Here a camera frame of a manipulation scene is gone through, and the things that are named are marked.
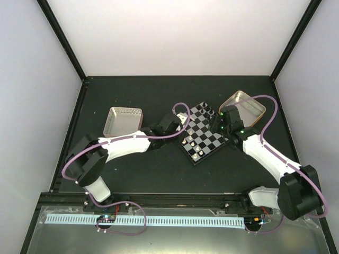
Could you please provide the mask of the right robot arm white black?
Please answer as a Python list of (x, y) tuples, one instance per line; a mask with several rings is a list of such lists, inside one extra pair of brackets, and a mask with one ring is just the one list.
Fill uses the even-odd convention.
[(278, 188), (260, 186), (250, 190), (240, 201), (244, 212), (254, 213), (265, 206), (296, 220), (325, 204), (316, 169), (290, 160), (265, 141), (256, 129), (245, 127), (236, 106), (226, 106), (211, 116), (209, 130), (255, 159), (279, 185)]

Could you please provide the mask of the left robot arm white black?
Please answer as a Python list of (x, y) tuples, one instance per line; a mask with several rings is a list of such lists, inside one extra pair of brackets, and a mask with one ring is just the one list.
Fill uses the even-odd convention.
[(114, 199), (101, 177), (105, 164), (133, 153), (158, 150), (176, 141), (188, 126), (188, 121), (185, 113), (170, 113), (160, 123), (131, 134), (96, 139), (86, 135), (66, 157), (61, 175), (91, 194), (101, 211), (108, 211), (113, 207)]

